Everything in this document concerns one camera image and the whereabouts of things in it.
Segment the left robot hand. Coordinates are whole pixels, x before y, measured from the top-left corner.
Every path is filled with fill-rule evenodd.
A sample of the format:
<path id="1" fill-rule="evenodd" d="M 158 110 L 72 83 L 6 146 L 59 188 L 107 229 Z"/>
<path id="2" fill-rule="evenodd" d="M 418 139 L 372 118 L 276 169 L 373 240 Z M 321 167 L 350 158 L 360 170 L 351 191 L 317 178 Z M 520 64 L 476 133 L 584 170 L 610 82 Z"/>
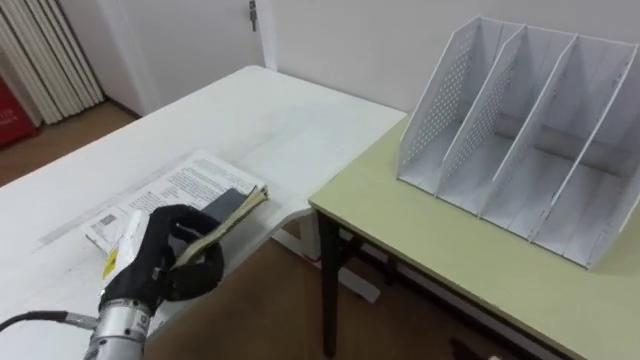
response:
<path id="1" fill-rule="evenodd" d="M 214 290 L 224 274 L 224 256 L 219 244 L 204 251 L 205 260 L 177 266 L 178 254 L 172 237 L 188 245 L 195 243 L 220 223 L 189 205 L 159 207 L 149 217 L 141 247 L 133 261 L 111 280 L 101 295 L 99 309 L 110 301 L 128 299 L 154 313 L 163 301 L 186 301 Z"/>

